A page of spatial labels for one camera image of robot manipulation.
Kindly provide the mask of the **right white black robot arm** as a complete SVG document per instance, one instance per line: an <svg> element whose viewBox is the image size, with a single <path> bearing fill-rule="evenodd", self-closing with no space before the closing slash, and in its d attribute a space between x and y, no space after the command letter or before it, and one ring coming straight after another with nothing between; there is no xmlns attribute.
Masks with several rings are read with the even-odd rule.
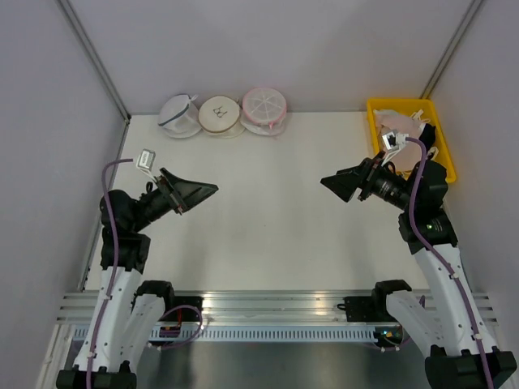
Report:
<svg viewBox="0 0 519 389"><path fill-rule="evenodd" d="M432 388L500 388L517 369L481 314L463 271L457 236L443 209L448 190L444 166L428 160L403 178L382 165L382 156L321 179L341 200L374 195L402 211L399 231L427 280L436 314L429 314L404 280L376 283L370 309L380 320L396 319L424 357Z"/></svg>

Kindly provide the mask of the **pink trimmed mesh laundry bag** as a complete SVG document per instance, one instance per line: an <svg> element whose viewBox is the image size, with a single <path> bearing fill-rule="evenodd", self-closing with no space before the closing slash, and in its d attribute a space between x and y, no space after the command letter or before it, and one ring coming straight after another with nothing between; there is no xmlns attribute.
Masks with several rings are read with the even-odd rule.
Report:
<svg viewBox="0 0 519 389"><path fill-rule="evenodd" d="M285 127L287 102L274 88L253 88L242 99L241 124L262 136L278 136Z"/></svg>

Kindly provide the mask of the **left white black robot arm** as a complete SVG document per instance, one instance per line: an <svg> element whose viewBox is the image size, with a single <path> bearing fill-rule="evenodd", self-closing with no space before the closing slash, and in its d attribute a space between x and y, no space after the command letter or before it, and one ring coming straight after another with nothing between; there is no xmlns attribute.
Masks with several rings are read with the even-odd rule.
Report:
<svg viewBox="0 0 519 389"><path fill-rule="evenodd" d="M143 231L168 212L190 211L218 187L159 172L138 199L103 190L101 286L84 343L72 367L58 372L58 388L135 388L152 329L176 314L173 285L142 279L151 245Z"/></svg>

